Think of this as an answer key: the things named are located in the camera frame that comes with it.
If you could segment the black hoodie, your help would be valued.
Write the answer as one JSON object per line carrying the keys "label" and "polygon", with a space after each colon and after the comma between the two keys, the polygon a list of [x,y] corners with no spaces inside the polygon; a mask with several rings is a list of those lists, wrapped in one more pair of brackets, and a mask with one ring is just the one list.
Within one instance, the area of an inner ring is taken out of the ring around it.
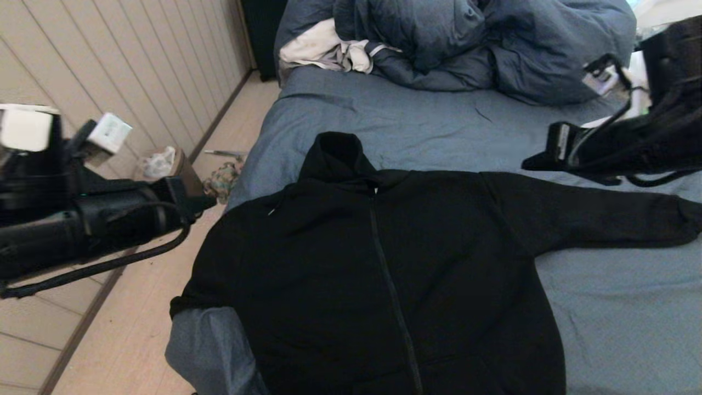
{"label": "black hoodie", "polygon": [[197,395],[565,395],[535,259],[700,233],[676,195],[377,170],[321,133],[296,182],[211,228],[165,357]]}

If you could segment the crumpled white garment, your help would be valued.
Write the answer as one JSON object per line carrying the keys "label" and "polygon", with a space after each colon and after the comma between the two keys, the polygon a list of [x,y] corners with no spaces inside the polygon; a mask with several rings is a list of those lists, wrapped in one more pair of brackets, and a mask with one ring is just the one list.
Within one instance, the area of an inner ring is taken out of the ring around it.
{"label": "crumpled white garment", "polygon": [[316,66],[324,70],[370,74],[373,56],[381,50],[402,52],[384,43],[367,52],[369,43],[369,40],[342,40],[337,35],[335,20],[329,18],[316,23],[279,50],[279,73],[301,66]]}

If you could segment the white blanket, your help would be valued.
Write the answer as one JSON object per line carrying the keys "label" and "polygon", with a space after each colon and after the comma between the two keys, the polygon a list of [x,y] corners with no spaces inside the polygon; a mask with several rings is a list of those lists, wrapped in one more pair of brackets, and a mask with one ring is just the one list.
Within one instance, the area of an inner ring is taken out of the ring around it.
{"label": "white blanket", "polygon": [[702,0],[635,0],[637,27],[652,27],[702,15]]}

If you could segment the clear plastic bin bag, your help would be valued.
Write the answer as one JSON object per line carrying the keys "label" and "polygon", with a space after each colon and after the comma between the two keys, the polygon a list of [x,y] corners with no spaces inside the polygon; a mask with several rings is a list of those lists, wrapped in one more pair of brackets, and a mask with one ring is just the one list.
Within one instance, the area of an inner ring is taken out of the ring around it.
{"label": "clear plastic bin bag", "polygon": [[168,177],[173,168],[176,153],[177,150],[173,146],[166,146],[141,157],[135,177],[146,180]]}

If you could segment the blue-sheeted bed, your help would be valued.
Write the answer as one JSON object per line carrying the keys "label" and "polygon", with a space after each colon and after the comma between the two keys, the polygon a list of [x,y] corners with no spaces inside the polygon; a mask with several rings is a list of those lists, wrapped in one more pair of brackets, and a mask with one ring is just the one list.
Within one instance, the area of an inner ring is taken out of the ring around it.
{"label": "blue-sheeted bed", "polygon": [[[326,132],[356,135],[377,170],[517,173],[702,203],[701,176],[644,191],[519,170],[552,122],[587,122],[615,108],[604,100],[549,108],[496,92],[417,92],[302,67],[266,115],[225,213],[296,182]],[[674,247],[552,251],[535,267],[562,340],[565,395],[702,395],[702,233]]]}

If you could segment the brown trash bin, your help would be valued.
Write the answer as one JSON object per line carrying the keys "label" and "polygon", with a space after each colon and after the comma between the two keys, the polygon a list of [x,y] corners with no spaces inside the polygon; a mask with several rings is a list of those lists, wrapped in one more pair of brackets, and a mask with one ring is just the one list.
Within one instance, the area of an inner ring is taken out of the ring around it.
{"label": "brown trash bin", "polygon": [[[150,155],[150,153],[153,153],[157,149],[161,149],[161,148],[156,148],[154,150],[150,150],[147,153],[145,153],[145,155],[143,155],[143,157],[146,155]],[[169,173],[168,177],[182,177],[182,180],[183,180],[183,182],[185,184],[185,188],[186,188],[186,194],[188,196],[204,195],[203,183],[201,182],[200,177],[198,177],[198,175],[196,175],[196,172],[193,169],[193,166],[191,165],[190,160],[188,160],[188,157],[185,155],[185,152],[180,148],[176,148],[176,147],[174,147],[174,148],[177,150],[177,153],[175,156],[175,162],[174,162],[173,168],[172,168],[171,172]],[[146,180],[146,179],[137,178],[137,177],[135,177],[136,170],[137,170],[137,166],[132,174],[132,178],[133,178],[133,180],[137,180],[138,182],[152,183],[152,182],[156,182],[156,180],[160,179],[160,178],[158,178],[158,179]]]}

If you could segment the black cabinet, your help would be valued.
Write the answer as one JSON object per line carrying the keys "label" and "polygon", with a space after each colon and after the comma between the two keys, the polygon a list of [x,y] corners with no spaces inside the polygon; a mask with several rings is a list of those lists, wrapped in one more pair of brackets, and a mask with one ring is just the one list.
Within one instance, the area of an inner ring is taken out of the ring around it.
{"label": "black cabinet", "polygon": [[288,0],[239,0],[256,70],[263,82],[276,78],[274,40]]}

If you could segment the dark blue duvet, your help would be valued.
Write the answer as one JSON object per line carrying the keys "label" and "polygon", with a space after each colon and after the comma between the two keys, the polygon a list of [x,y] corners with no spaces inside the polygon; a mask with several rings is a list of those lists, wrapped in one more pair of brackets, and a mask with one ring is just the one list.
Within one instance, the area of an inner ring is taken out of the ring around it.
{"label": "dark blue duvet", "polygon": [[626,0],[289,0],[274,43],[281,80],[279,50],[329,18],[367,52],[399,48],[374,55],[371,74],[402,87],[551,106],[594,98],[582,68],[605,53],[627,64],[637,27]]}

